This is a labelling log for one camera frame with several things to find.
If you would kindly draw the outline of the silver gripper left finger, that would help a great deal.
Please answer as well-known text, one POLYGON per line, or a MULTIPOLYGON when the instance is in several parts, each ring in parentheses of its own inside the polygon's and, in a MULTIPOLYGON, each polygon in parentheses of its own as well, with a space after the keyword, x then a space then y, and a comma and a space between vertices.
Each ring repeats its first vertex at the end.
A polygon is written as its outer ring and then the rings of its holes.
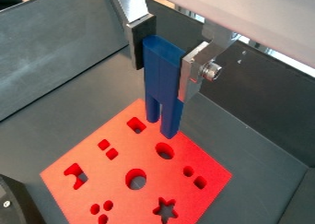
POLYGON ((156 16, 146 7, 145 0, 110 0, 129 43, 132 65, 136 70, 142 64, 142 39, 156 33, 156 16))

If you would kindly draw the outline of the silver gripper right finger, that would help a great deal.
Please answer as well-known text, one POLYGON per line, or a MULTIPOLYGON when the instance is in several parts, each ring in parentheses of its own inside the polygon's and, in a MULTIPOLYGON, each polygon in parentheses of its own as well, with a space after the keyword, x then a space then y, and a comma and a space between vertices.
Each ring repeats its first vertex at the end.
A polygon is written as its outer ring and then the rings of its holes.
POLYGON ((204 41, 181 58, 178 100, 182 103, 198 92, 204 79, 217 79, 221 66, 214 62, 214 58, 238 39, 240 34, 205 20, 201 36, 204 41))

